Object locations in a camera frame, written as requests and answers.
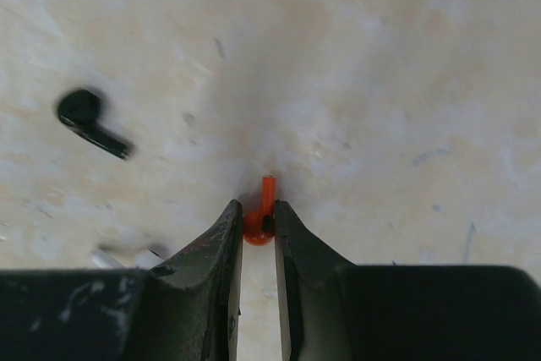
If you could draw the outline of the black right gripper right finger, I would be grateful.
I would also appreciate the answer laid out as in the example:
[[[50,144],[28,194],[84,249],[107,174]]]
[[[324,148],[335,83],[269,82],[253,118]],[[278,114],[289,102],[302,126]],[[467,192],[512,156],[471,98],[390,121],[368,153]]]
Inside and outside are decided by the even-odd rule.
[[[540,288],[496,265],[356,265],[274,209],[285,360],[537,360]]]

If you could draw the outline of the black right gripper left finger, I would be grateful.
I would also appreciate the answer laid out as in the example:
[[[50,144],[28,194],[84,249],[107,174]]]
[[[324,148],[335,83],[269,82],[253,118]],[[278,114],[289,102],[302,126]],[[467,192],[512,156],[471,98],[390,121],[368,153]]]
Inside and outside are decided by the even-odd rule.
[[[242,206],[149,270],[1,273],[4,360],[230,360]]]

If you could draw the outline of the orange earbud with black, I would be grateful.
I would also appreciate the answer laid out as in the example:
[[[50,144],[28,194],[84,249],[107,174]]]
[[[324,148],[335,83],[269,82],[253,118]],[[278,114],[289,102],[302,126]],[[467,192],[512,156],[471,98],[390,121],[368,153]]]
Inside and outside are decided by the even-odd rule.
[[[262,178],[260,207],[243,217],[243,239],[253,246],[264,246],[275,236],[274,207],[276,202],[276,178]]]

